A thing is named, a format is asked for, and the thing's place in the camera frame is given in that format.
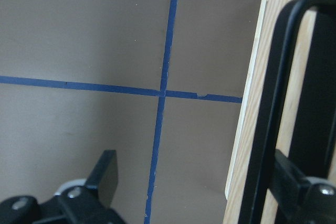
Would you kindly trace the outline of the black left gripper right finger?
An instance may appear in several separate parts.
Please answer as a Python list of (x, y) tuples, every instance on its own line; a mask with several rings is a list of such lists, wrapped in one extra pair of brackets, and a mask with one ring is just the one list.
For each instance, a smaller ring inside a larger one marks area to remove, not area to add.
[(335, 223), (335, 184), (306, 176), (280, 150), (268, 189), (278, 204), (275, 223)]

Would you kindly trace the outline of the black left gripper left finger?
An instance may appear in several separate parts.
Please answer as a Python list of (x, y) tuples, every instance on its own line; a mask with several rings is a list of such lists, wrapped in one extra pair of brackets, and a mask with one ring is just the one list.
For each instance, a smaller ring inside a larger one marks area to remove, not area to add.
[(30, 195), (2, 201), (1, 223), (123, 223), (110, 207), (117, 185), (117, 153), (105, 150), (88, 178), (64, 183), (44, 203)]

